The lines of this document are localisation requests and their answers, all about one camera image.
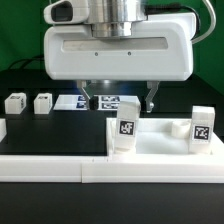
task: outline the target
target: white block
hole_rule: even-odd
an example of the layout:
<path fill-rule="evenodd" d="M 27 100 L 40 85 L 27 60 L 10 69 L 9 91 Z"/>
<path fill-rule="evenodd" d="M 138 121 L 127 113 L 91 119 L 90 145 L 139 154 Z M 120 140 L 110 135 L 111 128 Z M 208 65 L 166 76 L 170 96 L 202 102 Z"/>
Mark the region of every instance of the white block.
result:
<path fill-rule="evenodd" d="M 34 100 L 34 113 L 35 114 L 49 114 L 52 108 L 52 94 L 40 93 Z"/>
<path fill-rule="evenodd" d="M 209 147 L 215 122 L 213 107 L 194 106 L 189 140 L 189 153 L 211 154 Z"/>
<path fill-rule="evenodd" d="M 0 119 L 0 142 L 6 136 L 6 123 L 5 119 Z"/>
<path fill-rule="evenodd" d="M 140 102 L 120 102 L 117 111 L 115 153 L 134 153 Z"/>
<path fill-rule="evenodd" d="M 5 100 L 5 113 L 20 114 L 26 107 L 26 99 L 25 93 L 12 93 Z"/>

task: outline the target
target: white base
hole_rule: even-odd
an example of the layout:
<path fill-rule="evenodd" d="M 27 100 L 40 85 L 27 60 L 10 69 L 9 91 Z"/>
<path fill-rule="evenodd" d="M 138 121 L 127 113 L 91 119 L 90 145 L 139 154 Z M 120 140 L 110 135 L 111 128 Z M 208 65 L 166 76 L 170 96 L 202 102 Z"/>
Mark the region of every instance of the white base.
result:
<path fill-rule="evenodd" d="M 182 147 L 186 140 L 171 144 L 167 141 L 170 137 L 160 132 L 165 123 L 174 119 L 140 119 L 143 121 L 140 127 L 145 125 L 144 129 L 148 122 L 151 128 L 157 124 L 154 126 L 160 132 L 157 140 L 155 136 L 142 143 L 137 139 L 136 154 L 113 154 L 110 128 L 113 120 L 107 119 L 109 156 L 0 156 L 0 181 L 224 183 L 224 144 L 214 133 L 212 154 L 192 155 Z"/>

